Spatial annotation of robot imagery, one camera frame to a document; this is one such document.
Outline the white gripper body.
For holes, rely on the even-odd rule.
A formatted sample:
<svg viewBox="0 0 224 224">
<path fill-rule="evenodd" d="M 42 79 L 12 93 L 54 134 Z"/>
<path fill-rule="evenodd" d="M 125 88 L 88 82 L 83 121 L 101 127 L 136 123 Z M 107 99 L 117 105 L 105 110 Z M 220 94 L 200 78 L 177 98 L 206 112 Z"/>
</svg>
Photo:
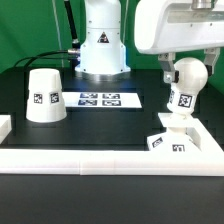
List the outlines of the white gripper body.
<svg viewBox="0 0 224 224">
<path fill-rule="evenodd" d="M 193 0 L 140 0 L 134 42 L 142 54 L 186 52 L 224 46 L 224 0 L 193 9 Z"/>
</svg>

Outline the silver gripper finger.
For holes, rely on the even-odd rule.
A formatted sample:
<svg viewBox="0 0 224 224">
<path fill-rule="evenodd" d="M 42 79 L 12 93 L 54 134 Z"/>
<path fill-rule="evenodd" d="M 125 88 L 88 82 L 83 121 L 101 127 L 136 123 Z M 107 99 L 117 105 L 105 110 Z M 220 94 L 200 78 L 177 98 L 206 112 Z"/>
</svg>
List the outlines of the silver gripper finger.
<svg viewBox="0 0 224 224">
<path fill-rule="evenodd" d="M 163 70 L 163 80 L 165 83 L 177 83 L 179 72 L 174 67 L 175 53 L 162 53 L 158 55 L 158 61 Z"/>
<path fill-rule="evenodd" d="M 215 65 L 220 56 L 219 48 L 207 48 L 204 50 L 205 58 L 204 65 L 207 68 L 208 74 L 213 75 L 215 71 Z"/>
</svg>

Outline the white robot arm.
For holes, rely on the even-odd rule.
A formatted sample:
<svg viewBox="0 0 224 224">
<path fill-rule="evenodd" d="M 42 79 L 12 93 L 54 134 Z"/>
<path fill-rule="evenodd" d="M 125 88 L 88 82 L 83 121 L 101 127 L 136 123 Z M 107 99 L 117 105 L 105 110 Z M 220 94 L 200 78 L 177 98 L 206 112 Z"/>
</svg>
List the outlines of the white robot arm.
<svg viewBox="0 0 224 224">
<path fill-rule="evenodd" d="M 84 0 L 86 39 L 76 71 L 94 80 L 128 72 L 120 40 L 119 0 Z M 177 80 L 177 52 L 202 50 L 210 75 L 224 47 L 224 0 L 140 0 L 135 10 L 134 43 L 142 54 L 156 55 L 164 81 Z"/>
</svg>

